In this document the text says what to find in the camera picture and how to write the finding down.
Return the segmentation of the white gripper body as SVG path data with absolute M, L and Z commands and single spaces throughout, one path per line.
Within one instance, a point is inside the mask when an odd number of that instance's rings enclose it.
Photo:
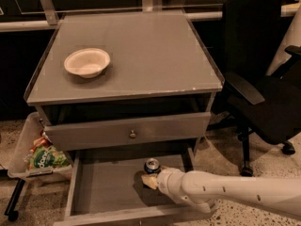
M 187 202 L 187 195 L 182 190 L 182 179 L 185 175 L 179 169 L 163 169 L 157 176 L 159 190 L 175 203 Z

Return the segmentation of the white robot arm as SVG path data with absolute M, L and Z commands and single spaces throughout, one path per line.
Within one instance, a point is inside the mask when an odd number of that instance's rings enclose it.
M 185 203 L 204 214 L 224 199 L 282 215 L 301 218 L 301 179 L 221 176 L 205 171 L 183 172 L 163 167 L 150 158 L 141 176 L 145 186 L 159 190 L 175 203 Z

